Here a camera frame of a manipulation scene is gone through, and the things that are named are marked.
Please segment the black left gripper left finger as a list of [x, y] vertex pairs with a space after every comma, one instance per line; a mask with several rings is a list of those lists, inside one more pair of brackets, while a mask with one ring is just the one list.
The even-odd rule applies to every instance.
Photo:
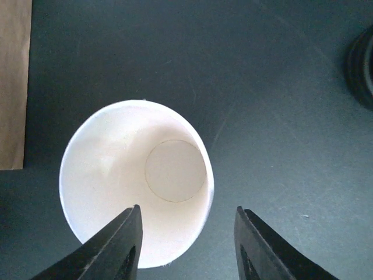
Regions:
[[136, 279], [142, 238], [140, 206], [134, 205], [33, 279]]

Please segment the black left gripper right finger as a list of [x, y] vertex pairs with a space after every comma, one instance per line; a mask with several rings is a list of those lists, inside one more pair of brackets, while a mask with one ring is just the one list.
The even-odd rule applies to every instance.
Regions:
[[235, 213], [234, 243], [239, 279], [336, 279], [241, 206]]

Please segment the single white paper cup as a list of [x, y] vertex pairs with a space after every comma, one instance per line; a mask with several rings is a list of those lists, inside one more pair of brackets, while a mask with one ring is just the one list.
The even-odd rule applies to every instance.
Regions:
[[167, 265], [200, 235], [214, 196], [212, 165], [194, 127], [155, 102], [106, 106], [74, 133], [59, 196], [74, 235], [87, 242], [123, 210], [140, 206], [139, 268]]

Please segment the brown paper bag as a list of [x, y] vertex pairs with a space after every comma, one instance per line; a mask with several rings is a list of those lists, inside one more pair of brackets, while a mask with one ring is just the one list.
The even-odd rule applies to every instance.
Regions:
[[1, 170], [23, 168], [32, 1], [1, 1]]

